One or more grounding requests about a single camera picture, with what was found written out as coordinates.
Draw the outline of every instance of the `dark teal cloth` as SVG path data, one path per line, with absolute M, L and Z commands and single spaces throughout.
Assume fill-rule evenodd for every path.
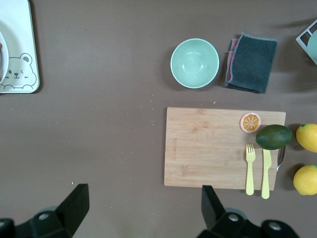
M 237 90 L 265 93 L 276 50 L 275 39 L 242 34 L 229 65 L 230 80 L 225 86 Z

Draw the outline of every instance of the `fork handle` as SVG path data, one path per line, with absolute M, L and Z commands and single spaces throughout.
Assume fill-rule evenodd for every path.
M 262 198 L 269 198 L 268 170 L 263 171 Z
M 251 163 L 248 163 L 246 193 L 247 195 L 252 195 L 254 193 L 253 171 Z

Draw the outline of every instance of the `cutlery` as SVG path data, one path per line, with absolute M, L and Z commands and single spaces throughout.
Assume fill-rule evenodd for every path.
M 271 153 L 269 150 L 263 149 L 263 182 L 262 182 L 262 198 L 269 198 L 268 169 L 272 165 Z
M 253 144 L 247 144 L 246 155 L 248 163 L 246 193 L 248 195 L 252 195 L 254 193 L 252 163 L 256 160 L 256 152 Z

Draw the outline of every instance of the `orange slice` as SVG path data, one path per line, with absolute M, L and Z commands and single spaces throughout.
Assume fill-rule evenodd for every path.
M 261 125 L 261 118 L 256 113 L 246 113 L 240 119 L 240 128 L 245 133 L 256 132 Z

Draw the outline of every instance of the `knife blade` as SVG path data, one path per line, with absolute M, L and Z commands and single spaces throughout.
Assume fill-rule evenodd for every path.
M 262 182 L 262 198 L 269 198 L 268 169 L 272 165 L 271 153 L 269 150 L 263 149 L 263 182 Z

